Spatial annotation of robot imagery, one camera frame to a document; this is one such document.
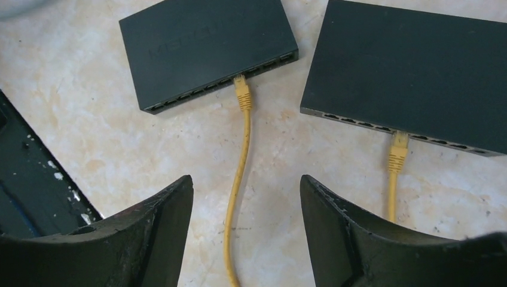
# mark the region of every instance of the yellow ethernet cable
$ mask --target yellow ethernet cable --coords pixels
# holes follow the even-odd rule
[[[231,256],[231,231],[234,215],[234,206],[236,205],[236,198],[239,192],[239,186],[245,171],[246,158],[248,156],[248,148],[250,145],[250,110],[252,109],[252,96],[250,88],[246,84],[245,77],[239,75],[234,78],[234,86],[236,88],[236,96],[239,102],[239,108],[243,112],[245,118],[245,132],[243,134],[243,146],[239,160],[236,177],[234,177],[233,189],[229,197],[229,205],[227,206],[227,215],[225,217],[225,232],[224,232],[224,261],[225,268],[227,269],[227,276],[232,287],[240,287],[236,271],[234,269],[233,259]]]
[[[393,142],[389,151],[389,160],[387,169],[389,170],[389,202],[387,205],[389,211],[389,221],[396,223],[396,185],[398,174],[403,168],[405,157],[408,154],[408,134],[396,132],[393,136]]]

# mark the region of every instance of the marble surface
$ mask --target marble surface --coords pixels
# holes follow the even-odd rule
[[[0,88],[104,215],[178,179],[195,198],[179,286],[227,286],[222,237],[242,138],[232,87],[138,110],[119,19],[156,0],[60,0],[0,23]],[[303,174],[383,215],[389,136],[300,114],[326,0],[283,0],[301,59],[250,80],[252,144],[233,246],[243,286],[314,286]],[[363,1],[507,22],[503,0]],[[0,11],[19,1],[3,1]],[[412,141],[399,223],[454,239],[507,229],[507,158]]]

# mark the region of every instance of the black box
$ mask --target black box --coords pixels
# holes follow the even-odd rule
[[[330,1],[301,112],[507,154],[507,24]]]
[[[166,0],[120,28],[139,107],[152,114],[298,59],[280,0]]]

